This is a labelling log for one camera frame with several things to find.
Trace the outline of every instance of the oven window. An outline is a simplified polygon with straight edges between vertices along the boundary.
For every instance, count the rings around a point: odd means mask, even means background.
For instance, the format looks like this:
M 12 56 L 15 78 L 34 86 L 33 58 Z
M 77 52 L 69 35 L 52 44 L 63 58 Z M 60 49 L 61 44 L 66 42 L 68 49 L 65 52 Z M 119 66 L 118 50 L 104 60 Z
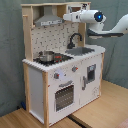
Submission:
M 59 111 L 73 103 L 74 85 L 68 86 L 55 93 L 56 111 Z

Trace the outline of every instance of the oven door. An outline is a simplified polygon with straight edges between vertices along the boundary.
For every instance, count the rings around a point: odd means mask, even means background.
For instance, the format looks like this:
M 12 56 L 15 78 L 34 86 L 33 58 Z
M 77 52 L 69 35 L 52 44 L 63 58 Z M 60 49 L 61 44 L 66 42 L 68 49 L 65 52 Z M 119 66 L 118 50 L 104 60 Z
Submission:
M 49 123 L 56 123 L 79 108 L 80 79 L 72 77 L 49 87 Z

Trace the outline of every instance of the wooden play kitchen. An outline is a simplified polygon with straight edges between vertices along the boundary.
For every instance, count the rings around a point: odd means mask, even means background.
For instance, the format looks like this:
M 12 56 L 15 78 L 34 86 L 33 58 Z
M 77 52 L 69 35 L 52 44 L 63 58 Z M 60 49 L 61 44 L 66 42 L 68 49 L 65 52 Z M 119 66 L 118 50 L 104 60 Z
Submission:
M 105 49 L 85 45 L 85 23 L 63 20 L 81 9 L 90 2 L 22 5 L 26 108 L 46 128 L 101 95 Z

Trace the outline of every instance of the cabinet door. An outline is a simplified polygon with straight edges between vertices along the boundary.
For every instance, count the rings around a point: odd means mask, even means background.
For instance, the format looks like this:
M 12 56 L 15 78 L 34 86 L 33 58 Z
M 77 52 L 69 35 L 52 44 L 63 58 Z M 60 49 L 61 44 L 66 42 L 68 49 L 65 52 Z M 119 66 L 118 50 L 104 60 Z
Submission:
M 80 105 L 84 106 L 99 96 L 102 55 L 82 61 Z

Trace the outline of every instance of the burner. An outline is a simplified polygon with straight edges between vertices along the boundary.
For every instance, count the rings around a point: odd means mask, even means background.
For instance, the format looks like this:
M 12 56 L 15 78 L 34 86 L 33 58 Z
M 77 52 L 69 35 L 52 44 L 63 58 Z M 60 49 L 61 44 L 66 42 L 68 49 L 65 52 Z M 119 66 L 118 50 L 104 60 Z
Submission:
M 41 61 L 39 58 L 33 59 L 33 61 L 48 67 L 54 64 L 62 63 L 70 59 L 73 59 L 73 57 L 63 55 L 60 53 L 55 53 L 55 57 L 53 61 L 44 62 L 44 61 Z

